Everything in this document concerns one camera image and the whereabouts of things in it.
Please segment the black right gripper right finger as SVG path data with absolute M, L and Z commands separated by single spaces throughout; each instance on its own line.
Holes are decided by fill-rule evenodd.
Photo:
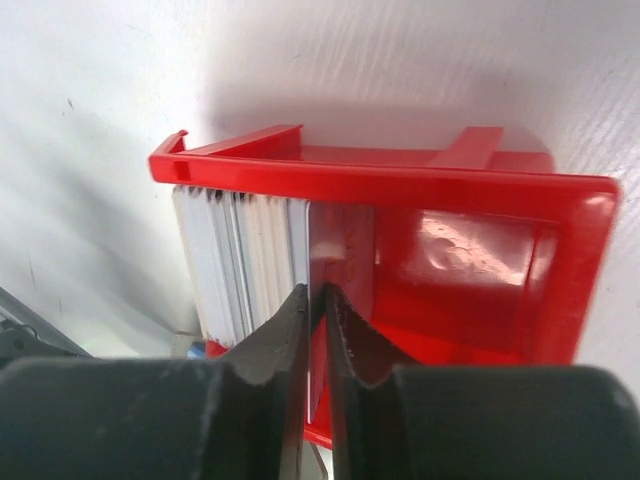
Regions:
M 338 479 L 635 479 L 639 410 L 591 367 L 428 366 L 325 287 Z

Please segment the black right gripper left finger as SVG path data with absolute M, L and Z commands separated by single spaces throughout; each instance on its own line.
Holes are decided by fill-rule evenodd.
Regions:
M 5 479 L 296 479 L 308 294 L 215 359 L 97 359 L 1 331 Z

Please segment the white credit card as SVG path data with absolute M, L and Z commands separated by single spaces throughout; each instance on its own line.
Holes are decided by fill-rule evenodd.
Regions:
M 324 287 L 339 286 L 369 321 L 373 311 L 374 218 L 371 206 L 312 202 L 308 218 L 310 353 L 307 421 L 328 381 Z

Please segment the grey leather card holder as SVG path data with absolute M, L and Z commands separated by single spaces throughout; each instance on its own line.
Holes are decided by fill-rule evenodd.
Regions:
M 171 356 L 173 358 L 204 359 L 206 357 L 206 343 L 197 335 L 175 332 L 172 337 Z

